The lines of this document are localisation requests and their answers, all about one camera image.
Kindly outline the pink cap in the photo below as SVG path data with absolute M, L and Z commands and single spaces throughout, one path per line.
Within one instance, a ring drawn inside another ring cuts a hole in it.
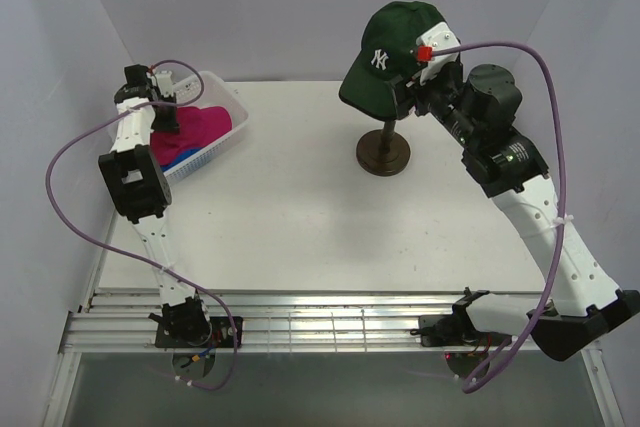
M 177 119 L 179 134 L 151 134 L 151 150 L 160 167 L 185 150 L 204 149 L 229 133 L 233 127 L 229 112 L 222 106 L 181 107 L 177 110 Z

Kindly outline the dark green NY cap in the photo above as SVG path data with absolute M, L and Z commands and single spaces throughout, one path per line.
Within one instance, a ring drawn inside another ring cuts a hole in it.
M 417 71 L 411 54 L 416 40 L 444 21 L 438 9 L 422 1 L 392 1 L 368 21 L 360 52 L 339 88 L 339 99 L 382 122 L 398 119 L 390 82 Z

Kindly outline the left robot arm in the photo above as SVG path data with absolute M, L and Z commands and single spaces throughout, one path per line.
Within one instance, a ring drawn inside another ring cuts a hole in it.
M 98 166 L 116 211 L 133 226 L 152 262 L 161 312 L 150 318 L 171 338 L 199 347 L 209 341 L 212 323 L 196 289 L 175 276 L 166 215 L 171 190 L 151 148 L 154 132 L 180 132 L 172 74 L 134 64 L 124 75 L 126 82 L 114 95 L 122 118 Z

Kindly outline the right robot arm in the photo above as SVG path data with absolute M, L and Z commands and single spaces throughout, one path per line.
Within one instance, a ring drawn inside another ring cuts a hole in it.
M 419 74 L 391 80 L 398 113 L 432 115 L 462 148 L 462 163 L 507 217 L 543 275 L 556 240 L 563 240 L 556 275 L 530 338 L 564 361 L 639 312 L 639 293 L 622 289 L 594 258 L 533 142 L 513 125 L 522 101 L 511 72 L 493 64 L 463 74 L 459 60 L 426 81 Z

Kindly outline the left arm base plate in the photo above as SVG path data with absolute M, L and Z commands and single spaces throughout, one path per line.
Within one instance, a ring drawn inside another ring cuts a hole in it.
M 167 326 L 158 322 L 153 345 L 162 349 L 207 349 L 240 347 L 242 344 L 243 321 L 234 316 L 232 328 L 226 316 L 211 316 L 208 321 L 185 321 L 178 326 Z

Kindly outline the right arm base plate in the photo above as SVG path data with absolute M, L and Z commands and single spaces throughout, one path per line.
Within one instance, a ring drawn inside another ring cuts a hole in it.
M 498 346 L 505 340 L 511 340 L 509 335 L 481 332 L 472 327 L 465 327 L 453 314 L 422 315 L 418 318 L 417 327 L 411 329 L 410 334 L 419 337 L 423 347 L 484 348 Z

